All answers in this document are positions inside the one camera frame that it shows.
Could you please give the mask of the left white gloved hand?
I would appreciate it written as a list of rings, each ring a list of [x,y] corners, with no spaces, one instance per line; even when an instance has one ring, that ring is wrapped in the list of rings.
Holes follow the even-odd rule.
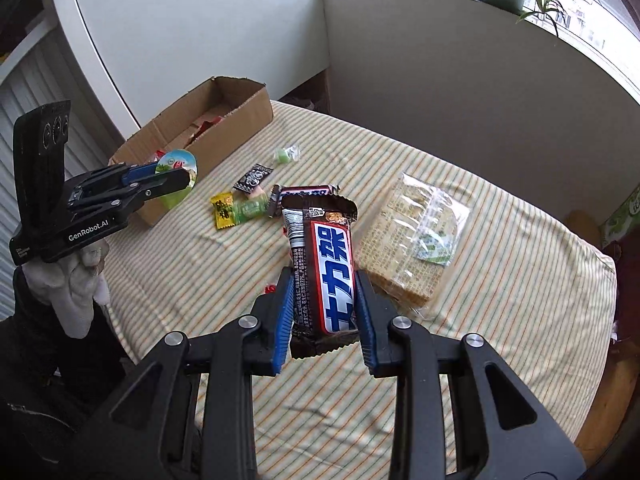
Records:
[[[52,263],[35,258],[22,265],[30,292],[53,308],[70,338],[84,339],[94,318],[94,304],[105,307],[111,302],[103,275],[109,252],[107,241],[99,240]]]

